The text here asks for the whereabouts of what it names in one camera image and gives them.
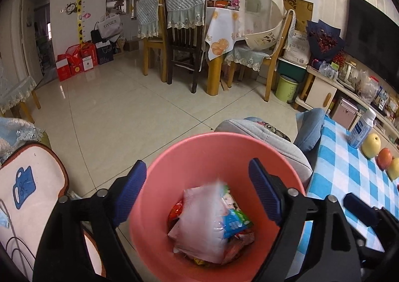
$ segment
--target orange print tablecloth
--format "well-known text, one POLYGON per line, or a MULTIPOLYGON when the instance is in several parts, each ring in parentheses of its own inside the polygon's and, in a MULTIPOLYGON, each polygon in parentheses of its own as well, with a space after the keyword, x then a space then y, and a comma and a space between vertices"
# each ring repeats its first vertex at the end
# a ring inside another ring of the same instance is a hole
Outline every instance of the orange print tablecloth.
POLYGON ((205 42, 209 44, 208 57, 212 60, 232 51, 238 40, 244 40, 239 33, 239 13, 227 8, 206 8, 205 42))

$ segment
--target blue table cover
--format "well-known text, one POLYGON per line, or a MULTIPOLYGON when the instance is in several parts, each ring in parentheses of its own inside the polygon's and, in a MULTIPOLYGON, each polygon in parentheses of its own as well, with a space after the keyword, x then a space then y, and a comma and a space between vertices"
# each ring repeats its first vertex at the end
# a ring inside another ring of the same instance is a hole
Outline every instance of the blue table cover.
MULTIPOLYGON (((399 179, 390 181, 379 169, 375 159, 367 159, 362 151, 348 145, 347 131, 340 124, 325 117, 321 129, 316 166, 309 182, 307 196, 324 199, 332 194, 340 202, 350 225, 367 239, 366 246, 383 251, 371 228, 367 228, 343 206, 343 198, 352 192, 369 206, 385 207, 399 219, 399 179)), ((299 272, 308 247, 312 222, 305 223, 301 242, 288 276, 299 272)))

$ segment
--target gray cushion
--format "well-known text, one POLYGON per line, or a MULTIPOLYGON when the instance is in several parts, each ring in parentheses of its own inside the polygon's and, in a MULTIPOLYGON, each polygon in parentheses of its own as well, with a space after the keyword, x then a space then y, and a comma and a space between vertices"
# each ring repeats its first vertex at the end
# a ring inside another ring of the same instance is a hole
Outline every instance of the gray cushion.
POLYGON ((304 188, 307 188, 312 168, 305 155, 293 143, 275 135, 263 125, 244 119, 225 120, 215 129, 215 132, 235 132, 260 139, 276 149, 297 172, 304 188))

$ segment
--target pink bucket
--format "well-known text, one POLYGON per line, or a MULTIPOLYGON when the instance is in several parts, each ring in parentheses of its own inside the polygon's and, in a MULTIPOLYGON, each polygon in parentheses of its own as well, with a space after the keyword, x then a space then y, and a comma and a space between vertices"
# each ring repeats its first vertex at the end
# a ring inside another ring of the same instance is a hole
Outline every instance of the pink bucket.
POLYGON ((249 179, 248 163, 259 158, 269 174, 288 188, 304 189, 291 165, 270 145, 238 133, 212 132, 184 139, 148 168, 147 180, 129 216, 139 256, 162 282, 251 281, 269 253, 278 226, 270 221, 249 179), (240 208, 254 223, 255 242, 236 261, 219 268, 195 265, 173 253, 167 217, 183 190, 216 180, 226 182, 240 208))

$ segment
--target tile floor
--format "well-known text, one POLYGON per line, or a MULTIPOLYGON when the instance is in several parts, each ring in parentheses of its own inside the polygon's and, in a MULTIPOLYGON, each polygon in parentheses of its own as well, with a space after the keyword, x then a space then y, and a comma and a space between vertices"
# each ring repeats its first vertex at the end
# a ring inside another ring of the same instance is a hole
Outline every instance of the tile floor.
MULTIPOLYGON (((192 94, 187 70, 176 68, 173 84, 167 85, 156 68, 143 76, 141 64, 138 51, 127 52, 90 72, 38 89, 40 110, 33 101, 28 103, 78 195, 108 188, 137 159, 149 165, 173 143, 212 131, 225 119, 257 116, 295 139, 296 111, 273 94, 264 102, 265 86, 254 80, 236 82, 230 91, 220 88, 217 96, 209 96, 204 72, 192 94)), ((134 250, 127 224, 117 232, 143 280, 157 281, 134 250)))

